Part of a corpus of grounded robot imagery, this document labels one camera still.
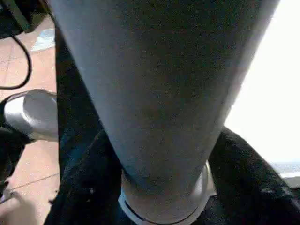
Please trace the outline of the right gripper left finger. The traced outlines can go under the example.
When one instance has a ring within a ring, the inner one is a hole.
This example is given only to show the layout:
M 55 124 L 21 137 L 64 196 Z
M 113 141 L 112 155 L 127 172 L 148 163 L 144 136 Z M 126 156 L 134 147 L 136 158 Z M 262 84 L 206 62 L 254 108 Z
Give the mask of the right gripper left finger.
M 62 180 L 48 225 L 118 225 L 121 164 L 104 131 Z

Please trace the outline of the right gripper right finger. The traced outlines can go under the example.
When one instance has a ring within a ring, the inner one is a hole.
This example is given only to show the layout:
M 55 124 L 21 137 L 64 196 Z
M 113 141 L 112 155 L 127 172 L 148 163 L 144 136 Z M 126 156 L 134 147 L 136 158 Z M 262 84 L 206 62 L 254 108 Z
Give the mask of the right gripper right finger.
M 300 192 L 241 136 L 220 133 L 209 157 L 216 196 L 199 217 L 201 225 L 298 225 Z

